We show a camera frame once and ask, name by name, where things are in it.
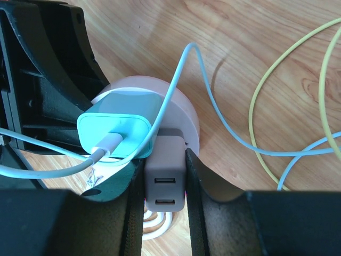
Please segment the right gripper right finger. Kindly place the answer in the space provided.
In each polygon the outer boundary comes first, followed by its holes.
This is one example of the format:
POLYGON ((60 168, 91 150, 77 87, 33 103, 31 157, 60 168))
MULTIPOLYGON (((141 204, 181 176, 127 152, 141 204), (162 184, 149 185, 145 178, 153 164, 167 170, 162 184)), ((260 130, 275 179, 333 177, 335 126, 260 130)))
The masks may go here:
POLYGON ((244 191, 186 150, 193 255, 340 255, 340 192, 244 191))

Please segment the brown pink charger plug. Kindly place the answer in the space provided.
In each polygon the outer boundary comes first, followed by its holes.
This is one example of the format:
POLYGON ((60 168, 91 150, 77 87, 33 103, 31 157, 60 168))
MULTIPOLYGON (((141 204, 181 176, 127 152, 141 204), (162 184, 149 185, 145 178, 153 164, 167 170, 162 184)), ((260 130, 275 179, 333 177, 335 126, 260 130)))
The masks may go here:
POLYGON ((159 130, 145 160, 145 203, 152 212, 179 212, 185 201, 185 140, 179 129, 159 130))

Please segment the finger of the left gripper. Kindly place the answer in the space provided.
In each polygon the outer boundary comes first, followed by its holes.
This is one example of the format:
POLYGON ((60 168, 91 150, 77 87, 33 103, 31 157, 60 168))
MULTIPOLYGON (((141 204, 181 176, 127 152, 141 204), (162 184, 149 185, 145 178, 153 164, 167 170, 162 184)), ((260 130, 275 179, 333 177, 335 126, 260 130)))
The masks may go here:
POLYGON ((1 127, 84 154, 77 118, 108 85, 80 7, 1 1, 1 127))

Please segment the light blue small charger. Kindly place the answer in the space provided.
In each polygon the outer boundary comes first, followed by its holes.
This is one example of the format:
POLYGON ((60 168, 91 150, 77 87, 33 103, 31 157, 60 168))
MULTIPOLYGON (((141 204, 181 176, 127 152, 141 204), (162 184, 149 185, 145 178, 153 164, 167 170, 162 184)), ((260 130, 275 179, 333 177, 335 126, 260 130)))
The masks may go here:
POLYGON ((162 98, 152 92, 118 91, 107 94, 77 118, 82 148, 89 154, 109 133, 123 137, 111 157, 130 155, 149 133, 162 98))

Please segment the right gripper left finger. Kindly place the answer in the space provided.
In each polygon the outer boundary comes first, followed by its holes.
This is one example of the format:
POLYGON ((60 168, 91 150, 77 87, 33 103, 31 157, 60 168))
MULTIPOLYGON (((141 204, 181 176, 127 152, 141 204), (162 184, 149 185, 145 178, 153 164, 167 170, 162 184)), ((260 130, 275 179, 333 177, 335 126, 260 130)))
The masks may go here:
POLYGON ((77 195, 63 189, 1 191, 1 255, 140 255, 143 160, 77 195))

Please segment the pink round power strip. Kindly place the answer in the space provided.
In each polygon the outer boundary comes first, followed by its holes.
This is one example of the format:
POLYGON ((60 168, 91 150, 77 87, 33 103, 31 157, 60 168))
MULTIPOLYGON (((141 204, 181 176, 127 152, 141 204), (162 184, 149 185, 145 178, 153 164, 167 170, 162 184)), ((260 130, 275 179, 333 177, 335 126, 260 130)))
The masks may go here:
MULTIPOLYGON (((164 100, 168 88, 169 84, 167 82, 154 77, 130 76, 106 86, 92 100, 92 106, 104 98, 107 94, 118 91, 152 92, 158 94, 162 100, 164 100)), ((161 129, 179 129, 184 136, 185 150, 192 149, 194 153, 199 153, 200 127, 198 115, 190 100, 178 89, 174 91, 168 103, 157 134, 161 129)), ((150 156, 157 134, 141 150, 138 154, 138 158, 146 160, 146 158, 150 156)), ((115 149, 123 140, 123 137, 117 133, 109 133, 106 136, 114 142, 115 149)), ((98 148, 108 150, 109 147, 105 138, 92 149, 92 153, 98 148)), ((173 212, 152 212, 147 209, 143 218, 143 227, 150 228, 151 232, 143 234, 143 240, 154 239, 164 234, 171 226, 172 219, 173 212)))

